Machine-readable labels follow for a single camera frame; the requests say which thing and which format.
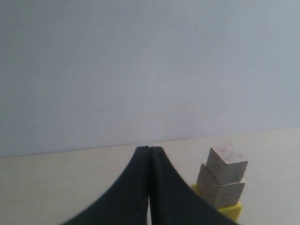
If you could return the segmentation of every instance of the stacked wooden blocks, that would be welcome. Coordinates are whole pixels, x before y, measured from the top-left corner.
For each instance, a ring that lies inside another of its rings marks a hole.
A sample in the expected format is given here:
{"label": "stacked wooden blocks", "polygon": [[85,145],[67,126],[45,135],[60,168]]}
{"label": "stacked wooden blocks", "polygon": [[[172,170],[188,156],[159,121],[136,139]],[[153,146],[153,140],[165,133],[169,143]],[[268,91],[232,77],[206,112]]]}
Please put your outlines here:
{"label": "stacked wooden blocks", "polygon": [[232,146],[213,147],[210,149],[207,162],[201,164],[194,188],[216,209],[234,208],[233,206],[238,206],[245,186],[243,176],[247,164],[248,161]]}

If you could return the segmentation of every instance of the gray wall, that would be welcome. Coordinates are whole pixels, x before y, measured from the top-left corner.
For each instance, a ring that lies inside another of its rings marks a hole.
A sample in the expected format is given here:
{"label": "gray wall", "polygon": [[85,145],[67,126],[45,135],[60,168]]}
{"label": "gray wall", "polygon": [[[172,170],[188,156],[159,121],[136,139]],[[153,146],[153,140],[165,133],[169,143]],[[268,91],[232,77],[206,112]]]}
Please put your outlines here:
{"label": "gray wall", "polygon": [[3,0],[0,156],[300,126],[299,0]]}

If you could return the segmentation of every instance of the light wooden tabletop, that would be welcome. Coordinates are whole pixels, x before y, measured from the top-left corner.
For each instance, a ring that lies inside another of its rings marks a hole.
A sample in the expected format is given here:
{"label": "light wooden tabletop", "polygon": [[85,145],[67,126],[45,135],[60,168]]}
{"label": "light wooden tabletop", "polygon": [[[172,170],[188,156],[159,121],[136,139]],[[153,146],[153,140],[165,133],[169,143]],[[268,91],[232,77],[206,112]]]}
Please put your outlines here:
{"label": "light wooden tabletop", "polygon": [[[165,148],[189,185],[195,183],[209,148],[225,144],[232,144],[249,160],[239,223],[300,223],[300,129],[151,143]],[[62,223],[110,187],[135,147],[1,158],[0,224]]]}

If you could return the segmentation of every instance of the yellow base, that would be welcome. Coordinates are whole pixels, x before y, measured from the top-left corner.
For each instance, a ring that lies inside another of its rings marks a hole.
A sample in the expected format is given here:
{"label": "yellow base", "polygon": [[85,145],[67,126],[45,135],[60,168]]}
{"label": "yellow base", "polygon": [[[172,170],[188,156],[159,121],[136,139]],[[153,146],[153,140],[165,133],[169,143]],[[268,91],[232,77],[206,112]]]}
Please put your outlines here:
{"label": "yellow base", "polygon": [[[197,195],[201,197],[201,193],[199,192],[197,185],[193,184],[192,189],[196,192]],[[233,221],[237,221],[240,215],[240,212],[242,211],[242,205],[238,202],[236,205],[220,208],[217,209],[220,213],[224,214],[228,218],[230,218]]]}

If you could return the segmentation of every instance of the table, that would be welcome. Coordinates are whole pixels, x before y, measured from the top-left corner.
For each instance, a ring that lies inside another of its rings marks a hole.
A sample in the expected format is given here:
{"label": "table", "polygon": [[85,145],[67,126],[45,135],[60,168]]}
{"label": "table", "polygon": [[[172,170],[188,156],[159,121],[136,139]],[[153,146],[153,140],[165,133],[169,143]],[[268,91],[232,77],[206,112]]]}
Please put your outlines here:
{"label": "table", "polygon": [[[239,223],[300,222],[300,129],[147,144],[163,146],[189,185],[211,146],[232,144],[249,160]],[[0,224],[62,223],[112,185],[136,146],[0,158]]]}

